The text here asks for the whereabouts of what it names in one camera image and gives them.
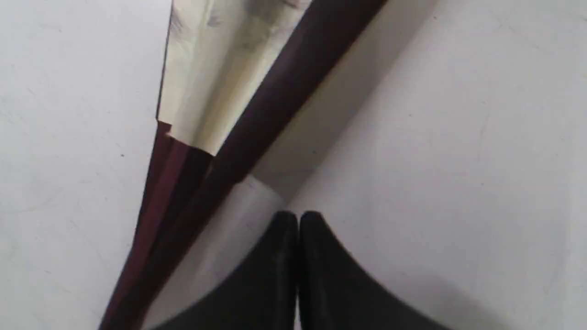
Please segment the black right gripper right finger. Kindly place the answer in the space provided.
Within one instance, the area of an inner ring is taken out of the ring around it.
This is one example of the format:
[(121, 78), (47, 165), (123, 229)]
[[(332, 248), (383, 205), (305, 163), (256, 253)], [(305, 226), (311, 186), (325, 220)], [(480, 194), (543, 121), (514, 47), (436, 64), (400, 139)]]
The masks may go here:
[(299, 227), (299, 313), (303, 330), (442, 330), (373, 279), (316, 211)]

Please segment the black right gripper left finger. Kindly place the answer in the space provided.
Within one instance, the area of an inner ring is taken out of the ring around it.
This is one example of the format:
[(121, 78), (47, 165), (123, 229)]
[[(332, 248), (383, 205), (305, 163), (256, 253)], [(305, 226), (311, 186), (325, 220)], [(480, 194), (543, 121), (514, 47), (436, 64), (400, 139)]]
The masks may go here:
[(274, 214), (252, 251), (199, 302), (159, 330), (292, 330), (295, 324), (298, 220)]

